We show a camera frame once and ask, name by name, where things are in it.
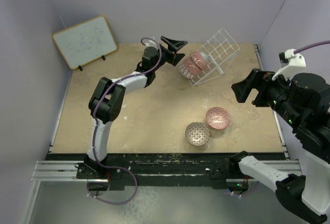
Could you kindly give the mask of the brown patterned bowl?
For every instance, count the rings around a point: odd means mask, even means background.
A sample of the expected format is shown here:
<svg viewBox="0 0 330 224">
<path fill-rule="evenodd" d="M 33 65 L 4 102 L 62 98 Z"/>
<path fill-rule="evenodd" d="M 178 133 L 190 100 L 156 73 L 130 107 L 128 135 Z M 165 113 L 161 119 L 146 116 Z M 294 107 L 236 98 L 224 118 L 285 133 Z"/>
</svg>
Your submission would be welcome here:
<svg viewBox="0 0 330 224">
<path fill-rule="evenodd" d="M 203 146 L 210 139 L 209 128 L 201 122 L 192 122 L 185 129 L 185 138 L 193 146 Z"/>
</svg>

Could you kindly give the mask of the white wire dish rack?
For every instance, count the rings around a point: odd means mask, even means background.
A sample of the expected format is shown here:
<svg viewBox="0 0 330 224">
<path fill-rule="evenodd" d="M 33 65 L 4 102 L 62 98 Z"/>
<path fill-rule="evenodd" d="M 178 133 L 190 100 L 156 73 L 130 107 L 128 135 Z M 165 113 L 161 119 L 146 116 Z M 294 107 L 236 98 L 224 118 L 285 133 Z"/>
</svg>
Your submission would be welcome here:
<svg viewBox="0 0 330 224">
<path fill-rule="evenodd" d="M 240 46 L 226 29 L 218 30 L 198 49 L 206 60 L 207 66 L 194 79 L 189 79 L 190 84 L 197 86 L 223 76 L 229 70 L 239 51 Z"/>
</svg>

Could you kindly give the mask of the blue patterned bowl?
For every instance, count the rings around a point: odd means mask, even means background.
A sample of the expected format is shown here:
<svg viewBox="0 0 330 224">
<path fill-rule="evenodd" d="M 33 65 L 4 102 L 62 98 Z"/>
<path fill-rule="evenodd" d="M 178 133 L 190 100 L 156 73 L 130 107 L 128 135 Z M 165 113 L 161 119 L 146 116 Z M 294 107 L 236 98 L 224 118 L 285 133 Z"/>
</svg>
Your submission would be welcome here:
<svg viewBox="0 0 330 224">
<path fill-rule="evenodd" d="M 187 79 L 194 79 L 195 75 L 191 73 L 183 64 L 179 66 L 179 72 Z"/>
</svg>

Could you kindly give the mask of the red patterned bowl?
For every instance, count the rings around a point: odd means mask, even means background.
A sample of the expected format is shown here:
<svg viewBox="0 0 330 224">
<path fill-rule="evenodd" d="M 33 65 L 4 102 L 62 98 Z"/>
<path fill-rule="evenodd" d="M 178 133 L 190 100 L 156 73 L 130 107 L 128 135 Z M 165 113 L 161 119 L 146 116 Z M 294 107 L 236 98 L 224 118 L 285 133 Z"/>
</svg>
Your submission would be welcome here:
<svg viewBox="0 0 330 224">
<path fill-rule="evenodd" d="M 212 107 L 206 112 L 206 122 L 213 129 L 224 130 L 230 124 L 230 115 L 221 107 Z"/>
</svg>

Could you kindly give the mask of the grey leaf bowl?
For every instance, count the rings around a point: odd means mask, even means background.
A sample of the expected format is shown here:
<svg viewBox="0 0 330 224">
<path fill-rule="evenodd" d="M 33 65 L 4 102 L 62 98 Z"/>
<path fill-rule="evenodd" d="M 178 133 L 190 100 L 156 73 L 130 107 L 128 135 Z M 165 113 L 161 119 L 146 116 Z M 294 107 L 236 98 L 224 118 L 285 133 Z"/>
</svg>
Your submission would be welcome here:
<svg viewBox="0 0 330 224">
<path fill-rule="evenodd" d="M 207 61 L 199 51 L 191 52 L 190 57 L 201 70 L 206 69 Z"/>
<path fill-rule="evenodd" d="M 202 71 L 190 57 L 184 59 L 183 65 L 193 75 L 199 75 Z"/>
</svg>

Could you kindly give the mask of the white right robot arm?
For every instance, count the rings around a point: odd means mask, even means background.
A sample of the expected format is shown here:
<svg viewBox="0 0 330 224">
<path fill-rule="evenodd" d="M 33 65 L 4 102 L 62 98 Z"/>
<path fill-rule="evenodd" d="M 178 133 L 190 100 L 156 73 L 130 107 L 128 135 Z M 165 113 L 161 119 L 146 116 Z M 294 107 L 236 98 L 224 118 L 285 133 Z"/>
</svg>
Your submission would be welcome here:
<svg viewBox="0 0 330 224">
<path fill-rule="evenodd" d="M 279 115 L 305 154 L 302 175 L 276 170 L 245 151 L 230 158 L 230 174 L 247 175 L 267 186 L 286 210 L 307 223 L 325 223 L 329 216 L 329 84 L 313 73 L 285 79 L 253 69 L 232 90 L 239 103 L 257 90 L 253 105 L 269 107 Z"/>
</svg>

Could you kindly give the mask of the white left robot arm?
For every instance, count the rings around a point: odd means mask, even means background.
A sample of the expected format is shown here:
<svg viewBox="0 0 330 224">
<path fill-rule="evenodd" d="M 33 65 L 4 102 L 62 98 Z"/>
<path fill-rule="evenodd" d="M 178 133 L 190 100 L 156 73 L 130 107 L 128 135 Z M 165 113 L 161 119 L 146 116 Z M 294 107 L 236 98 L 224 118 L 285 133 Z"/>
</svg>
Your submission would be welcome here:
<svg viewBox="0 0 330 224">
<path fill-rule="evenodd" d="M 141 43 L 145 49 L 136 69 L 117 79 L 102 77 L 92 94 L 88 108 L 93 119 L 93 131 L 84 165 L 95 179 L 102 178 L 106 169 L 117 168 L 106 165 L 107 143 L 111 126 L 121 112 L 125 95 L 148 87 L 154 81 L 156 71 L 165 63 L 176 66 L 185 57 L 184 53 L 178 51 L 188 44 L 187 41 L 164 36 L 160 40 L 167 47 L 152 38 L 142 38 Z"/>
</svg>

